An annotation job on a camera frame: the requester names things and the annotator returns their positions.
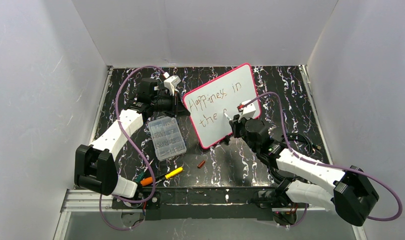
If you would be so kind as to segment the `pink framed whiteboard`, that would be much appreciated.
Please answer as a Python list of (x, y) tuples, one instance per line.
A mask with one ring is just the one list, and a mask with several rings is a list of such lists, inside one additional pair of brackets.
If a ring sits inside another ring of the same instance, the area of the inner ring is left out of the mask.
[(233, 118), (238, 106), (258, 96), (252, 66), (244, 63), (221, 76), (193, 89), (182, 102), (203, 149), (232, 134), (226, 115)]

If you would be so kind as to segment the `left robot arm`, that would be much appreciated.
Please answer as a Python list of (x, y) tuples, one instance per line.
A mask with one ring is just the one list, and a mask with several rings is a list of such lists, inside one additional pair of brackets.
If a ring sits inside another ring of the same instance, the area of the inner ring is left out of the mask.
[(115, 159), (122, 147), (154, 113), (169, 117), (188, 116), (190, 113), (180, 100), (176, 89), (181, 79), (167, 77), (162, 83), (143, 78), (125, 109), (99, 138), (90, 145), (81, 144), (75, 152), (74, 184), (78, 187), (108, 196), (132, 198), (138, 184), (117, 173)]

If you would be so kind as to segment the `brown marker cap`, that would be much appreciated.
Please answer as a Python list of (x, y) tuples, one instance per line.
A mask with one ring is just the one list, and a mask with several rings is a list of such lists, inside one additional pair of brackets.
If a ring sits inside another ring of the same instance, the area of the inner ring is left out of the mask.
[(197, 165), (197, 168), (198, 168), (198, 169), (201, 169), (201, 168), (205, 165), (205, 163), (206, 163), (205, 160), (201, 161), (201, 162)]

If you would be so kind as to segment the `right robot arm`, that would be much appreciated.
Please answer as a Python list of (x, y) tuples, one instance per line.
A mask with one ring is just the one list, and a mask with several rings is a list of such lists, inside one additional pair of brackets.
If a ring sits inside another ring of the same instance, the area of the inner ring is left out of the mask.
[(280, 183), (275, 197), (333, 210), (353, 226), (365, 223), (379, 195), (358, 167), (341, 170), (303, 161), (283, 142), (270, 137), (268, 127), (260, 119), (246, 119), (237, 114), (228, 122), (232, 135), (243, 139), (263, 164), (294, 175)]

